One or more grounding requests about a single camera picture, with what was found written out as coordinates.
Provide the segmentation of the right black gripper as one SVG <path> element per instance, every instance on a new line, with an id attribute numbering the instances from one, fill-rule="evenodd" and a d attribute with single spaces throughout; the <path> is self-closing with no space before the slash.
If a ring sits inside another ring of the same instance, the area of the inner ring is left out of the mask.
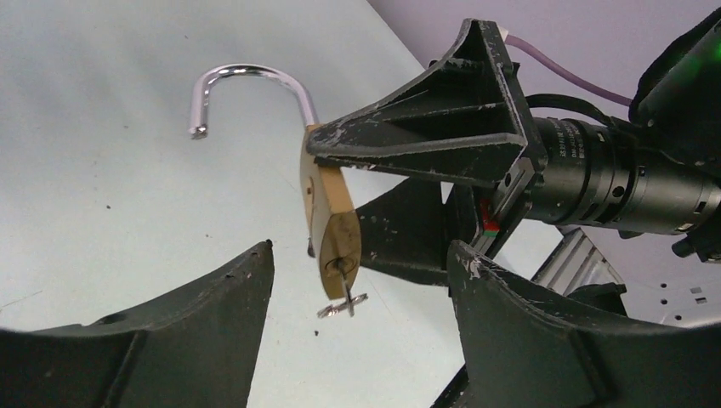
<path id="1" fill-rule="evenodd" d="M 319 127 L 306 149 L 323 165 L 416 177 L 356 210 L 360 263 L 426 286 L 448 285 L 454 240 L 499 253 L 530 211 L 540 176 L 530 109 L 501 31 L 488 20 L 464 20 L 426 71 Z M 443 200 L 439 182 L 417 178 L 458 184 Z"/>

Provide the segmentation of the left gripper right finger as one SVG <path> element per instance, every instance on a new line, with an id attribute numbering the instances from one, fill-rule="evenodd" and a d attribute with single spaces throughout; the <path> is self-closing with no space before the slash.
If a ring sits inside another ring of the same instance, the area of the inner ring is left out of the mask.
<path id="1" fill-rule="evenodd" d="M 447 272 L 465 364 L 438 407 L 717 407 L 720 328 L 614 314 L 454 241 Z"/>

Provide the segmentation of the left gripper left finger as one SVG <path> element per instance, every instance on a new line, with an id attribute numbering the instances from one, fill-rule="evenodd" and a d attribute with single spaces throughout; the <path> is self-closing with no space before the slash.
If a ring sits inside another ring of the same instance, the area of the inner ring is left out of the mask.
<path id="1" fill-rule="evenodd" d="M 1 332 L 4 407 L 244 407 L 274 282 L 271 241 L 88 326 Z"/>

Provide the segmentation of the large brass padlock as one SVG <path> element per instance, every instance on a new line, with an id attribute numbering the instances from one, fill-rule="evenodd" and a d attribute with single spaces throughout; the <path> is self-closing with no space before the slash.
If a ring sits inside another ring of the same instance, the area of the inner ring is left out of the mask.
<path id="1" fill-rule="evenodd" d="M 342 299 L 340 275 L 331 266 L 337 258 L 345 262 L 351 288 L 361 266 L 360 220 L 345 177 L 339 167 L 323 167 L 308 153 L 306 145 L 320 128 L 313 100 L 307 88 L 293 76 L 264 65 L 230 64 L 212 68 L 196 80 L 190 100 L 188 133 L 193 139 L 208 134 L 210 93 L 213 86 L 232 77 L 262 77 L 287 88 L 296 98 L 304 123 L 299 159 L 299 181 L 309 231 L 309 246 L 318 265 L 327 297 Z"/>

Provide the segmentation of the silver key of large padlock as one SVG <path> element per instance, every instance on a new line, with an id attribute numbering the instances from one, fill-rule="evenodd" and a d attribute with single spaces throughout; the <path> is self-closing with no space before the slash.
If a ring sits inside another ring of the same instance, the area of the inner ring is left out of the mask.
<path id="1" fill-rule="evenodd" d="M 329 317 L 333 317 L 334 315 L 339 315 L 342 312 L 347 312 L 350 317 L 355 316 L 355 308 L 361 304 L 364 303 L 369 299 L 369 296 L 367 293 L 362 293 L 358 296 L 353 296 L 351 291 L 351 285 L 349 284 L 349 273 L 345 271 L 345 262 L 341 258 L 337 258 L 331 263 L 331 266 L 339 273 L 340 275 L 340 285 L 342 288 L 342 301 L 340 303 L 331 303 L 327 305 L 325 308 L 320 309 L 316 316 L 318 319 L 325 319 Z"/>

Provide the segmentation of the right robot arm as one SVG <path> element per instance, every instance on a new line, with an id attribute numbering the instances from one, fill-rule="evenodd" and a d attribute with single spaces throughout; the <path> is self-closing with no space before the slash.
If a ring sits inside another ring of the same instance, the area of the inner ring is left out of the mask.
<path id="1" fill-rule="evenodd" d="M 450 49 L 387 97 L 313 131 L 320 165 L 398 174 L 357 210 L 359 264 L 446 286 L 463 241 L 495 256 L 518 224 L 680 235 L 680 257 L 720 251 L 720 13 L 639 79 L 627 119 L 583 99 L 525 95 L 511 36 L 466 19 Z"/>

